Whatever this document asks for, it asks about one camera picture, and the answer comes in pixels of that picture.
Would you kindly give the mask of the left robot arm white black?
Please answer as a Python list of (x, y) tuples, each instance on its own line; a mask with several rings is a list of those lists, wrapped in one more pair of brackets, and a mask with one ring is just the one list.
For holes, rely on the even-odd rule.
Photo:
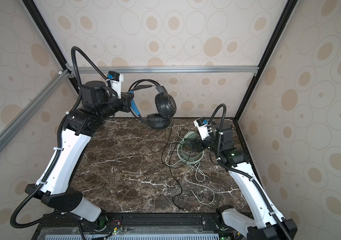
[(80, 87), (82, 107), (66, 113), (58, 130), (48, 167), (25, 192), (60, 212), (72, 213), (89, 222), (98, 222), (101, 208), (71, 188), (70, 183), (90, 139), (105, 120), (117, 112), (128, 112), (133, 98), (121, 91), (122, 80), (90, 81)]

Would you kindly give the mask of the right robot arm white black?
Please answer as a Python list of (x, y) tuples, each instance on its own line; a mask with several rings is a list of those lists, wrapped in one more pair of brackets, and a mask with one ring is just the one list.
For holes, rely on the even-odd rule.
[(197, 153), (207, 150), (219, 158), (219, 166), (235, 180), (253, 215), (249, 218), (234, 207), (224, 206), (217, 209), (217, 225), (232, 228), (248, 240), (292, 240), (297, 225), (286, 219), (267, 196), (248, 157), (235, 147), (232, 127), (224, 124), (220, 131), (219, 125), (209, 124), (205, 118), (195, 120), (194, 125), (198, 132), (186, 135), (188, 148)]

